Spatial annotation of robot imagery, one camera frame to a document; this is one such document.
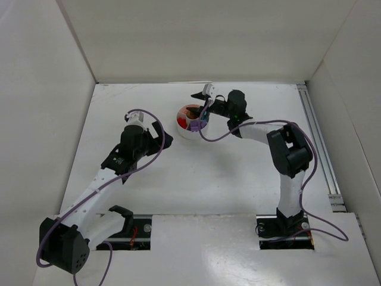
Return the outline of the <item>teal lego brick pair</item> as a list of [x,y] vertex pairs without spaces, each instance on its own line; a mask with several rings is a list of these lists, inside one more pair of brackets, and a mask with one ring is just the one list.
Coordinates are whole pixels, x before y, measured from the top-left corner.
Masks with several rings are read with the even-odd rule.
[[203,122],[203,123],[205,123],[205,124],[207,124],[207,123],[208,123],[208,121],[209,121],[209,119],[208,119],[208,118],[206,118],[206,117],[201,119],[201,122]]

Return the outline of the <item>white round divided container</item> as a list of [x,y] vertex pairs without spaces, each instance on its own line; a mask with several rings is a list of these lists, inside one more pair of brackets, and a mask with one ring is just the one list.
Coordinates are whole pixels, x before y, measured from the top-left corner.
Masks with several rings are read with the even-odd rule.
[[189,104],[183,106],[176,116],[176,127],[180,136],[188,140],[201,139],[199,134],[198,117],[191,113],[188,108],[200,108],[200,105]]

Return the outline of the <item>purple printed lego brick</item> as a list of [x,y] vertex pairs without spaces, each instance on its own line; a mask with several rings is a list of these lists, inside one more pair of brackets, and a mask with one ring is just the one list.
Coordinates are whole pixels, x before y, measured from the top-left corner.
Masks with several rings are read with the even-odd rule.
[[206,121],[196,122],[197,130],[203,129],[208,123]]

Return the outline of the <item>orange round lego dish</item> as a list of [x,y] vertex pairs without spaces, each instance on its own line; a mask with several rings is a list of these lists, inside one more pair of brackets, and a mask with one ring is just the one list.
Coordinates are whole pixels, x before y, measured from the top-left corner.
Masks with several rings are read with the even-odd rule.
[[200,105],[197,105],[197,104],[189,104],[189,105],[185,105],[185,106],[183,106],[180,110],[179,110],[179,113],[180,114],[185,114],[185,115],[187,115],[187,113],[188,113],[188,108],[192,108],[192,107],[194,107],[194,108],[199,108],[200,107]]

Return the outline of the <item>red lego brick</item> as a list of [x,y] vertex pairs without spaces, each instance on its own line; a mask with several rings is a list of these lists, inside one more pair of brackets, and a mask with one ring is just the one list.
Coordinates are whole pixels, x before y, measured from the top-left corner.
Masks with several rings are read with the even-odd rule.
[[181,128],[183,128],[183,129],[187,129],[187,127],[188,127],[188,124],[187,124],[185,118],[178,117],[178,118],[177,118],[177,123],[178,123],[178,125],[179,125]]

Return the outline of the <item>brown lego plate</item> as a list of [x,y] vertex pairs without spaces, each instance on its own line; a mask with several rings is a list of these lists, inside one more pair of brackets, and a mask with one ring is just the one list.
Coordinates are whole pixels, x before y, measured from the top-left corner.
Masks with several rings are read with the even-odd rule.
[[197,119],[199,116],[197,115],[197,113],[194,113],[190,110],[187,110],[186,111],[186,117],[189,119]]

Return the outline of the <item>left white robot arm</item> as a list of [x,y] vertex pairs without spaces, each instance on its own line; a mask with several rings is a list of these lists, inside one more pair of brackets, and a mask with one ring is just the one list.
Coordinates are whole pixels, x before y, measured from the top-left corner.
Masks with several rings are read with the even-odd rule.
[[41,268],[56,266],[76,274],[86,263],[90,251],[115,234],[129,234],[134,229],[133,212],[118,205],[111,206],[97,218],[108,199],[128,178],[141,170],[143,157],[158,157],[173,138],[160,121],[152,123],[153,137],[140,119],[129,120],[120,142],[101,163],[93,181],[83,194],[57,218],[46,218],[39,227],[36,263]]

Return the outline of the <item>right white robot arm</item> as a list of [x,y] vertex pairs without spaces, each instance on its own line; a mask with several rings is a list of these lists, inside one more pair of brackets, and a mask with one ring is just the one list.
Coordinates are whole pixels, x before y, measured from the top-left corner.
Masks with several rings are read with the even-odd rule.
[[271,159],[280,175],[280,200],[275,217],[257,217],[260,235],[285,237],[296,231],[304,223],[305,211],[302,208],[302,193],[309,181],[305,173],[310,163],[316,163],[316,152],[305,132],[287,120],[255,121],[247,112],[245,94],[237,89],[227,97],[212,96],[213,85],[207,84],[202,92],[192,95],[204,101],[202,107],[189,107],[187,110],[201,124],[216,114],[227,119],[229,133],[240,139],[251,139],[266,144]]

